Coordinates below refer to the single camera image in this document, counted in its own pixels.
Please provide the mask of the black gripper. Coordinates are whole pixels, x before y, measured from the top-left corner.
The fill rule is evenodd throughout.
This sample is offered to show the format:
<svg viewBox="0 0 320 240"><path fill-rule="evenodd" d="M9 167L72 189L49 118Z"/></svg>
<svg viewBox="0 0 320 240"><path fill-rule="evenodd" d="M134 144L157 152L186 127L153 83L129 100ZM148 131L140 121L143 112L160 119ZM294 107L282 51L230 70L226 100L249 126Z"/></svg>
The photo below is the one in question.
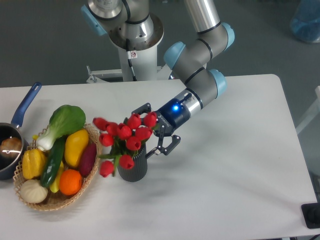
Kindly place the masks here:
<svg viewBox="0 0 320 240"><path fill-rule="evenodd" d="M155 135L158 137L157 146L150 150L146 155L146 159L152 155L163 154L168 156L172 150L181 142L181 137L178 135L172 135L176 129L182 126L187 120L191 118L190 111L185 105L185 100L179 100L173 98L165 105L155 111L158 119L158 123L155 127ZM149 102L136 108L131 112L132 115L139 115L140 119L143 119L148 113L152 112L152 107ZM164 147L164 136L160 136L161 127L164 126L164 136L171 136L171 143Z"/></svg>

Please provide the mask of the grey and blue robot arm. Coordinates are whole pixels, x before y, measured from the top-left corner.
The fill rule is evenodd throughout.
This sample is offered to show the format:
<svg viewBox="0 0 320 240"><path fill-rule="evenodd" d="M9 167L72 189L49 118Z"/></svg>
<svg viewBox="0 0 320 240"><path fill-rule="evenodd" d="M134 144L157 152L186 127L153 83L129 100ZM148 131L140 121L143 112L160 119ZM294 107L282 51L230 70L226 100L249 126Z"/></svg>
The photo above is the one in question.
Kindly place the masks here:
<svg viewBox="0 0 320 240"><path fill-rule="evenodd" d="M108 35L117 47L125 82L148 81L174 75L185 89L157 111L157 146L150 155L168 155L179 143L174 132L219 97L227 87L222 73L206 64L227 50L235 33L221 22L211 0L187 0L185 6L197 39L191 46L174 43L165 52L165 65L157 65L157 46L164 36L161 20L150 13L147 0L89 0L81 13L98 35Z"/></svg>

